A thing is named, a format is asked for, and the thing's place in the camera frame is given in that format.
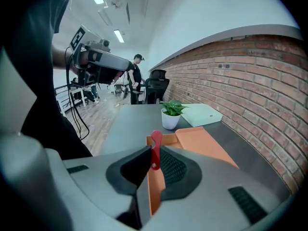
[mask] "red handle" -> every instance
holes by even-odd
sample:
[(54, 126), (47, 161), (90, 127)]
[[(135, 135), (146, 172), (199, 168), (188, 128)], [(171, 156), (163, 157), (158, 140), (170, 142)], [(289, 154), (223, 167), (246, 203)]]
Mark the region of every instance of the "red handle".
[(160, 158), (159, 148), (160, 148), (160, 145), (162, 144), (163, 134), (161, 131), (155, 130), (151, 134), (151, 138), (155, 142), (155, 146), (152, 147), (151, 168), (153, 170), (158, 170), (159, 169), (159, 158)]

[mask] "green plant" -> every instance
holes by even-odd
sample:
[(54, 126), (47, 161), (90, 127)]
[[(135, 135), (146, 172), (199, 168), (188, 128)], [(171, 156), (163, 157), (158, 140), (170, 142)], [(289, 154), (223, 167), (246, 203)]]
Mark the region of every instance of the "green plant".
[(161, 101), (160, 102), (167, 111), (164, 111), (164, 114), (168, 116), (179, 116), (183, 114), (182, 110), (188, 108), (183, 106), (182, 103), (178, 100), (171, 100), (169, 102)]

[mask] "brick wall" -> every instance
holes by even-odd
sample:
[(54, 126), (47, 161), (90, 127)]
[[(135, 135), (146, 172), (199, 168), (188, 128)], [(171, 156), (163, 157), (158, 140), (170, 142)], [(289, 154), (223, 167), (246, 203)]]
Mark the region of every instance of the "brick wall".
[(291, 192), (308, 173), (308, 61), (302, 42), (245, 36), (210, 43), (158, 66), (165, 100), (206, 103), (277, 171)]

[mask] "orange tray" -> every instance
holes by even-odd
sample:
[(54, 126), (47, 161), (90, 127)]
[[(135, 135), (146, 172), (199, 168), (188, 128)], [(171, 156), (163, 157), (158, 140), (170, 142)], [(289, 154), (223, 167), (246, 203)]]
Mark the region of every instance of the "orange tray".
[[(146, 137), (146, 144), (152, 146), (151, 136)], [(175, 134), (163, 135), (162, 145), (188, 150), (226, 161), (235, 167), (236, 163), (203, 127), (178, 129)], [(150, 169), (148, 172), (148, 190), (151, 216), (160, 206), (160, 193), (166, 188), (163, 172)]]

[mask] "black cap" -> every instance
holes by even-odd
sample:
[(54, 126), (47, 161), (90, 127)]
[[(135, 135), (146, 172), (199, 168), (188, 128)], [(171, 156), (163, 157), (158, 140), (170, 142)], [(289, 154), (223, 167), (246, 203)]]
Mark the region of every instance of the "black cap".
[(144, 58), (143, 58), (140, 54), (135, 55), (135, 56), (134, 56), (134, 59), (136, 59), (136, 58), (141, 59), (141, 61), (144, 60)]

